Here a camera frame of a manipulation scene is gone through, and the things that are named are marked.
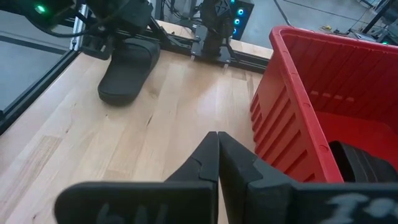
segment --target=black slide sandal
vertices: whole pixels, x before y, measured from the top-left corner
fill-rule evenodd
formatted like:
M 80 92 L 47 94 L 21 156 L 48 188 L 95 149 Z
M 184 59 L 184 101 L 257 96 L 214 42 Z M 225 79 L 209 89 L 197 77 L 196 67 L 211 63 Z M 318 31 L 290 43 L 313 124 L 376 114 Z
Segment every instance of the black slide sandal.
M 160 45 L 140 39 L 127 39 L 117 46 L 104 78 L 98 85 L 99 98 L 123 106 L 133 102 L 160 55 Z

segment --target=green led light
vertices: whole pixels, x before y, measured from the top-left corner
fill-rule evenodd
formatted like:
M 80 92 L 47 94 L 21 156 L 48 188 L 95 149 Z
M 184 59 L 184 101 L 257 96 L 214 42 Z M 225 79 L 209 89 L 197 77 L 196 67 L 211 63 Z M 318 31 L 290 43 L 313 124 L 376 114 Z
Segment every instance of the green led light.
M 38 12 L 39 14 L 43 14 L 45 13 L 45 8 L 41 5 L 36 6 L 35 8 L 36 12 Z

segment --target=wooden tabletop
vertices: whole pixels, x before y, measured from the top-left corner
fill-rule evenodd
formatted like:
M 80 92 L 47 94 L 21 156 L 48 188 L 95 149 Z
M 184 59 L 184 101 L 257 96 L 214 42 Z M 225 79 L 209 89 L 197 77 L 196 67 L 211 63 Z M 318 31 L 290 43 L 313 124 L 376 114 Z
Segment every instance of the wooden tabletop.
M 185 28 L 161 25 L 191 36 Z M 135 102 L 115 108 L 97 92 L 108 65 L 80 54 L 0 137 L 0 223 L 56 223 L 57 195 L 78 182 L 163 181 L 208 131 L 226 131 L 254 149 L 249 105 L 260 74 L 162 52 Z M 219 219 L 226 223 L 220 197 Z

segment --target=red plastic bin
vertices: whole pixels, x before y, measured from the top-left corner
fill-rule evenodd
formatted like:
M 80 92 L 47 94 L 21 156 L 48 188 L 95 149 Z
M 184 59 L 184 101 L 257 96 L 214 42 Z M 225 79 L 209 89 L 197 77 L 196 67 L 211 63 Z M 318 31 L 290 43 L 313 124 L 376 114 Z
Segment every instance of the red plastic bin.
M 275 27 L 251 105 L 256 154 L 302 182 L 343 182 L 328 142 L 398 170 L 398 48 Z

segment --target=blue led light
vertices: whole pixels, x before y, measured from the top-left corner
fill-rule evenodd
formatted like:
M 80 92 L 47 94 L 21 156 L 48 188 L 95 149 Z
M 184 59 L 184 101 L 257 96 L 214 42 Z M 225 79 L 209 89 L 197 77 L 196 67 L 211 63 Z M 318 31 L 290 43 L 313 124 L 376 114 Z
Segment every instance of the blue led light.
M 238 16 L 243 16 L 244 10 L 243 9 L 238 9 Z

